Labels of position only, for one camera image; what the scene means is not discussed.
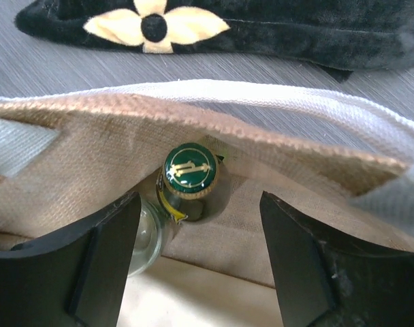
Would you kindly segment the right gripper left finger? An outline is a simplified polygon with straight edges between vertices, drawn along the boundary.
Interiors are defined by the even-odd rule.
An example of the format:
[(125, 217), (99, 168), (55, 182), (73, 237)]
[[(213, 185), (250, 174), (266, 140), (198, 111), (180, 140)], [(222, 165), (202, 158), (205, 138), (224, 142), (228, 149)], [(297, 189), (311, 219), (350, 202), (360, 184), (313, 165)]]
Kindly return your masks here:
[(135, 191), (0, 251), (0, 326), (115, 326), (140, 218)]

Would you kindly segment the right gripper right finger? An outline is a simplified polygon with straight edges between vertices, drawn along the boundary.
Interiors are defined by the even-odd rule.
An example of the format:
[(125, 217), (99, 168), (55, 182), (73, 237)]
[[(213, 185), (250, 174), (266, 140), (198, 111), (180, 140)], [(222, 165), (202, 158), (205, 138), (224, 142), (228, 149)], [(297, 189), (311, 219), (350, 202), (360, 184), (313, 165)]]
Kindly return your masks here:
[(259, 203), (284, 326), (414, 326), (414, 253), (356, 238), (272, 193)]

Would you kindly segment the clear soda water bottle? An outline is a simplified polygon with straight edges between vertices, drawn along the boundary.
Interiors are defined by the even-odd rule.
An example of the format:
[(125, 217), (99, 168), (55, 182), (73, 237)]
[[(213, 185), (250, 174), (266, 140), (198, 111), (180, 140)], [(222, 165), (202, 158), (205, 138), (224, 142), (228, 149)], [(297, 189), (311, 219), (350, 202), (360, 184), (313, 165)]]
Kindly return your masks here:
[(145, 198), (141, 198), (141, 203), (128, 277), (144, 272), (161, 256), (170, 233), (167, 215)]

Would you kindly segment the canvas tote bag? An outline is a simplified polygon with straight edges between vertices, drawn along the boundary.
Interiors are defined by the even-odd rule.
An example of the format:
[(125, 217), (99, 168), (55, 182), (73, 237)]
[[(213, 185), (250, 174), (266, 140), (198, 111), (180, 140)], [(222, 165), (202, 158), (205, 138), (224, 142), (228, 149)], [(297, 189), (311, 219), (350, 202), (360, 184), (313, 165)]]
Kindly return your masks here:
[[(225, 210), (174, 223), (156, 180), (196, 142), (223, 157)], [(356, 238), (414, 253), (414, 121), (336, 91), (220, 80), (0, 97), (0, 251), (135, 191), (168, 217), (161, 256), (128, 277), (115, 326), (284, 326), (263, 192)]]

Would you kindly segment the green glass bottle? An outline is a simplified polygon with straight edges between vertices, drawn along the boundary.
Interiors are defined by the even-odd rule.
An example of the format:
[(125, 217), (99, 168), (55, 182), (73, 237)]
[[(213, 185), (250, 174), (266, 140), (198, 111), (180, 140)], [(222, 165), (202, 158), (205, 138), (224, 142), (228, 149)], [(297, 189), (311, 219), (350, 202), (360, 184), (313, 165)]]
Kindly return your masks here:
[(177, 224), (218, 217), (229, 203), (231, 188), (223, 157), (196, 142), (172, 149), (156, 180), (157, 199)]

